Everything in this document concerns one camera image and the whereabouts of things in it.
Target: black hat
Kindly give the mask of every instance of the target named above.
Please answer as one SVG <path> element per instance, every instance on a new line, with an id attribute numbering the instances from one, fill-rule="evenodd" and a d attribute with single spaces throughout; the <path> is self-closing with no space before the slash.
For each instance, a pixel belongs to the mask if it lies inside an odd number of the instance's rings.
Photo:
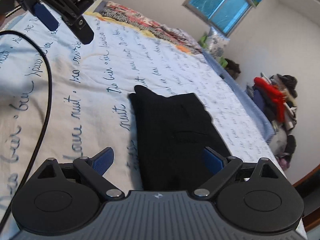
<path id="1" fill-rule="evenodd" d="M 280 80 L 282 81 L 282 83 L 287 87 L 287 89 L 289 90 L 290 94 L 293 96 L 293 98 L 296 98 L 298 96 L 295 88 L 297 86 L 298 80 L 290 75 L 280 75 L 277 74 L 278 77 L 280 78 Z"/>

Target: blue window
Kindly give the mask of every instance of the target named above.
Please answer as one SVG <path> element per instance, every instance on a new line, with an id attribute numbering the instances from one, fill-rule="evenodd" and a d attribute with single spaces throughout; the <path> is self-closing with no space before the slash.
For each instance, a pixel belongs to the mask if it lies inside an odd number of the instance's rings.
<path id="1" fill-rule="evenodd" d="M 186 0 L 184 6 L 228 36 L 239 20 L 261 0 Z"/>

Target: red garment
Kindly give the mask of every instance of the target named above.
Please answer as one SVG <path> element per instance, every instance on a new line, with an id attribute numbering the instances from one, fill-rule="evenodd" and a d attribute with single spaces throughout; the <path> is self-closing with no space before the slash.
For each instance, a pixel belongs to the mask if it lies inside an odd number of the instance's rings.
<path id="1" fill-rule="evenodd" d="M 256 77 L 254 79 L 254 84 L 257 87 L 262 88 L 267 93 L 268 97 L 272 100 L 272 102 L 274 102 L 276 104 L 277 120 L 280 123 L 283 123 L 284 122 L 284 105 L 283 105 L 283 103 L 285 102 L 284 95 L 279 90 L 277 90 L 276 88 L 274 88 L 273 86 L 271 86 L 270 84 L 265 82 L 263 80 L 263 78 Z"/>

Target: white bedsheet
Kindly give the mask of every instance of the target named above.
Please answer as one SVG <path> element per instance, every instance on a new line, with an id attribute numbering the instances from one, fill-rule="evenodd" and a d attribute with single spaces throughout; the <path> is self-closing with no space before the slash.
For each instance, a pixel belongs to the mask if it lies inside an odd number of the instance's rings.
<path id="1" fill-rule="evenodd" d="M 279 167 L 237 97 L 202 55 L 187 55 L 129 27 L 85 18 L 95 32 L 89 45 L 64 23 L 50 32 L 30 13 L 10 26 L 47 53 L 53 74 L 52 112 L 33 171 L 48 157 L 71 162 L 112 147 L 114 163 L 104 177 L 125 193 L 141 189 L 135 119 L 127 98 L 137 84 L 167 97 L 196 93 L 233 155 L 245 162 L 268 157 Z M 37 54 L 16 36 L 0 40 L 0 218 L 44 120 L 47 73 Z"/>

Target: pile of clothes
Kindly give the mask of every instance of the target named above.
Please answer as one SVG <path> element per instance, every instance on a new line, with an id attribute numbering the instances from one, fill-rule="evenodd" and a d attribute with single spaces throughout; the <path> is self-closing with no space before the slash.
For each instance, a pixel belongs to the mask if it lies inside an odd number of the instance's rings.
<path id="1" fill-rule="evenodd" d="M 261 73 L 254 79 L 253 86 L 247 86 L 248 95 L 276 131 L 269 146 L 283 170 L 290 167 L 296 149 L 295 137 L 290 133 L 297 125 L 297 83 L 297 79 L 290 75 L 277 74 L 268 78 Z"/>

